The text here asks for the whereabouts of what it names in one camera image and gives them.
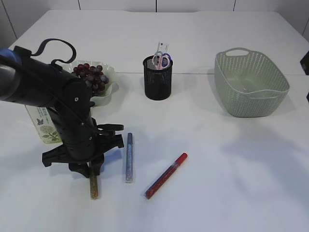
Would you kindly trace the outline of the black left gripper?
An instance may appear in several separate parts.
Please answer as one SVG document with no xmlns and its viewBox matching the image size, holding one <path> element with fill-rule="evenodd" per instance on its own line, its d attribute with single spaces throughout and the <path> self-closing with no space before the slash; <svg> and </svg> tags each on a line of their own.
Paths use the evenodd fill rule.
<svg viewBox="0 0 309 232">
<path fill-rule="evenodd" d="M 80 121 L 68 114 L 61 116 L 56 111 L 48 112 L 56 130 L 62 140 L 62 145 L 42 154 L 45 167 L 52 163 L 68 163 L 69 170 L 83 175 L 85 178 L 91 174 L 100 175 L 104 163 L 104 153 L 118 147 L 124 147 L 121 124 L 97 125 L 90 114 L 85 121 Z"/>
</svg>

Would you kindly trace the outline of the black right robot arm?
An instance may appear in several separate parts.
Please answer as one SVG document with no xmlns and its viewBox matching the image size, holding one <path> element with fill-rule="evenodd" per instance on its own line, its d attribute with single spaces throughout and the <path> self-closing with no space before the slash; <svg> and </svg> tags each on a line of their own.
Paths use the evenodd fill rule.
<svg viewBox="0 0 309 232">
<path fill-rule="evenodd" d="M 301 65 L 305 75 L 309 75 L 309 51 L 300 60 L 300 65 Z"/>
</svg>

